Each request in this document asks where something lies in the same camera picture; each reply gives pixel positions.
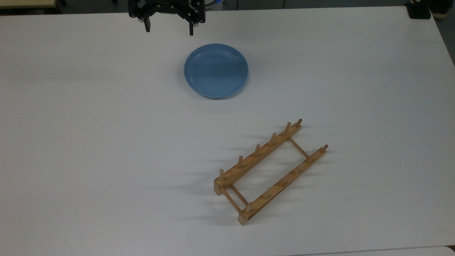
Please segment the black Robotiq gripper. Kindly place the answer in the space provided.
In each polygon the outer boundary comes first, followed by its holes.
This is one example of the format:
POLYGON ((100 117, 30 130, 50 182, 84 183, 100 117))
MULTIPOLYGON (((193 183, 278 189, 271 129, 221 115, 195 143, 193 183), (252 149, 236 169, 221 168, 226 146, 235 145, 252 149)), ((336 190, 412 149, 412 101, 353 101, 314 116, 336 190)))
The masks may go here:
POLYGON ((150 32, 150 17, 155 13, 177 14, 189 24, 189 35, 194 35, 194 27, 206 22, 204 0, 129 0, 128 14, 131 18, 143 21, 146 32, 150 32))

